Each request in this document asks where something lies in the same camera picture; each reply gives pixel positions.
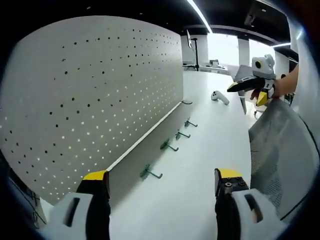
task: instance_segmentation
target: pegboard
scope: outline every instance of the pegboard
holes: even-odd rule
[[[4,72],[0,148],[51,204],[106,169],[183,99],[181,38],[116,16],[59,21],[23,38]]]

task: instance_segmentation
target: window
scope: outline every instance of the window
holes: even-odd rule
[[[270,54],[273,57],[273,60],[276,61],[276,53],[274,48],[271,46],[249,39],[249,49],[250,49],[250,67],[252,67],[252,58],[264,57],[267,54]]]
[[[209,33],[207,38],[209,60],[218,59],[221,66],[239,66],[239,44],[237,36]]]

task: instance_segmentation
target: ceiling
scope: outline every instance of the ceiling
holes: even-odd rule
[[[214,33],[238,35],[268,45],[290,42],[286,16],[255,0],[194,0]],[[203,22],[187,0],[43,0],[8,3],[2,8],[2,53],[48,24],[80,16],[111,15],[149,22],[180,35],[207,34]]]

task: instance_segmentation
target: person's arm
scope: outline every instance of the person's arm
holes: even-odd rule
[[[297,83],[298,83],[298,75],[299,75],[299,65],[295,67],[295,69],[290,72],[287,76],[281,79],[277,79],[274,83],[274,94],[273,98],[279,98],[286,94],[291,94],[296,91]],[[255,89],[250,99],[257,98],[259,96],[260,89]]]

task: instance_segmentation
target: white controller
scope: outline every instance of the white controller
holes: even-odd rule
[[[214,91],[212,94],[211,94],[211,100],[218,100],[220,99],[225,105],[228,105],[229,104],[229,100],[228,98],[225,97],[225,95],[223,95],[221,92],[219,91]]]

